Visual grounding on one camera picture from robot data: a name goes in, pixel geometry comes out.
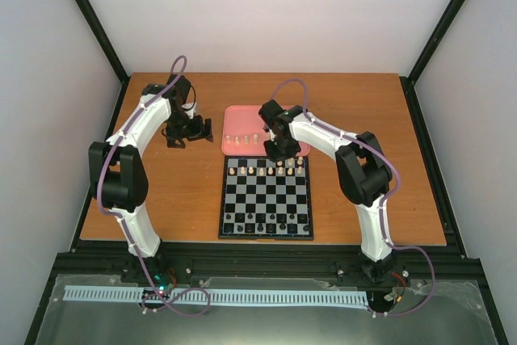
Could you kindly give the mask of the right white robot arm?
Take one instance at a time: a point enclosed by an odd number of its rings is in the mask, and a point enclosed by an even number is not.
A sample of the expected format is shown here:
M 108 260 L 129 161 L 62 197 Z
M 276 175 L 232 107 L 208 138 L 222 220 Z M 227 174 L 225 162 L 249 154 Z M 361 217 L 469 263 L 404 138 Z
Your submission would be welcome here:
M 263 104 L 258 115 L 270 135 L 263 145 L 273 162 L 294 158 L 301 150 L 301 142 L 335 161 L 340 189 L 355 206 L 359 218 L 360 270 L 368 283 L 380 283 L 395 264 L 387 219 L 393 166 L 375 135 L 346 132 L 301 106 L 284 109 L 274 99 Z

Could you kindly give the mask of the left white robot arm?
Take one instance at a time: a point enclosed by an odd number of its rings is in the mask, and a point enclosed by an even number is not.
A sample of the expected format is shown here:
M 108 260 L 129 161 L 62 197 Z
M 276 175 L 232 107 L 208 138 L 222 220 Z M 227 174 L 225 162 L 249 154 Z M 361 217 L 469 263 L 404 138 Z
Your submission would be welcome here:
M 150 83 L 122 127 L 88 149 L 90 192 L 99 210 L 116 219 L 132 255 L 143 257 L 140 273 L 150 282 L 163 280 L 168 262 L 156 255 L 161 239 L 154 231 L 145 200 L 149 181 L 142 161 L 158 130 L 169 148 L 183 149 L 186 141 L 212 142 L 212 121 L 188 102 L 195 88 L 183 75 L 172 74 L 168 83 Z

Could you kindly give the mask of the black chess piece row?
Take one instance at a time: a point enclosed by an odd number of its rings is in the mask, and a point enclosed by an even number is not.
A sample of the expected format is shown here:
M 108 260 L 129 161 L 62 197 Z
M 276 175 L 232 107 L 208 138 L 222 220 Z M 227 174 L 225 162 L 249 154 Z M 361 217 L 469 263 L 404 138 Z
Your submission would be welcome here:
M 221 235 L 310 236 L 312 226 L 307 214 L 226 213 L 221 218 Z

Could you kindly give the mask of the pink plastic tray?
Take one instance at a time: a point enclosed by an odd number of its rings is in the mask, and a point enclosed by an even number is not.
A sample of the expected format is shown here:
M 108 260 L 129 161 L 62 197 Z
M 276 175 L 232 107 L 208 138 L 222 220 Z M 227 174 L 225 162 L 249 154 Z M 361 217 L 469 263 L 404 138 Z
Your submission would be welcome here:
M 270 139 L 264 130 L 264 122 L 259 116 L 260 105 L 231 105 L 225 109 L 221 150 L 226 156 L 261 156 L 265 157 L 263 142 Z M 253 135 L 258 134 L 258 145 L 253 143 Z M 226 144 L 225 136 L 232 137 L 232 143 Z M 248 135 L 250 143 L 244 145 L 243 137 Z M 240 145 L 234 144 L 234 138 L 240 137 Z

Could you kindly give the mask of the black and white chessboard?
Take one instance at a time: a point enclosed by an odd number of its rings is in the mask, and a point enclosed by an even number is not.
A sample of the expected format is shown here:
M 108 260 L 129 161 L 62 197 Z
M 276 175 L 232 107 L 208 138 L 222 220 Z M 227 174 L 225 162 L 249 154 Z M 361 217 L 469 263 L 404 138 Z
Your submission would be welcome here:
M 274 239 L 312 241 L 313 213 L 310 189 L 309 159 L 306 156 L 303 163 L 303 175 L 298 175 L 297 159 L 294 165 L 288 166 L 288 160 L 282 161 L 284 173 L 276 174 L 276 162 L 266 157 L 227 156 L 225 157 L 224 175 L 221 190 L 221 214 L 219 220 L 218 238 L 228 239 Z M 240 175 L 240 168 L 246 168 L 246 175 Z M 248 174 L 249 167 L 254 168 L 254 175 Z M 229 168 L 235 169 L 235 175 L 229 174 Z M 273 175 L 267 174 L 268 167 L 274 170 Z M 293 168 L 293 175 L 287 175 L 287 169 Z M 259 168 L 264 168 L 265 175 L 259 176 Z M 295 213 L 307 214 L 312 226 L 310 236 L 253 236 L 253 235 L 221 235 L 221 218 L 226 213 Z

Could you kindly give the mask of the black aluminium frame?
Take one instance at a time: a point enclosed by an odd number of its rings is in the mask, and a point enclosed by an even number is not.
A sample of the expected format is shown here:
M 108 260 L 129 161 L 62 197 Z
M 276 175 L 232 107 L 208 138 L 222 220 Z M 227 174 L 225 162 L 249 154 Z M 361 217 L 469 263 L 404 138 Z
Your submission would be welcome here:
M 420 148 L 427 178 L 438 207 L 447 245 L 429 249 L 431 257 L 437 259 L 437 274 L 448 279 L 456 277 L 477 280 L 481 287 L 481 298 L 488 313 L 490 328 L 496 342 L 507 342 L 501 319 L 498 315 L 488 281 L 478 259 L 467 256 L 459 226 L 450 203 L 435 150 L 431 144 L 427 124 L 415 91 L 418 78 L 422 75 L 441 40 L 445 37 L 453 20 L 460 12 L 466 0 L 450 0 L 439 19 L 422 53 L 419 55 L 409 76 L 400 79 L 406 105 L 414 127 L 414 133 Z M 237 244 L 217 245 L 213 248 L 204 243 L 168 243 L 166 250 L 178 258 L 190 255 L 201 264 L 209 264 L 212 269 L 226 270 L 231 275 L 252 275 L 260 279 L 274 275 L 291 279 L 297 275 L 313 275 L 324 263 L 331 259 L 351 260 L 358 247 L 344 248 L 296 248 L 265 244 L 261 246 L 243 246 Z M 34 344 L 43 338 L 43 325 L 49 314 L 51 291 L 59 275 L 119 275 L 123 270 L 122 260 L 125 258 L 119 242 L 80 242 L 75 236 L 70 251 L 59 254 L 51 270 L 40 304 L 27 334 L 26 342 Z

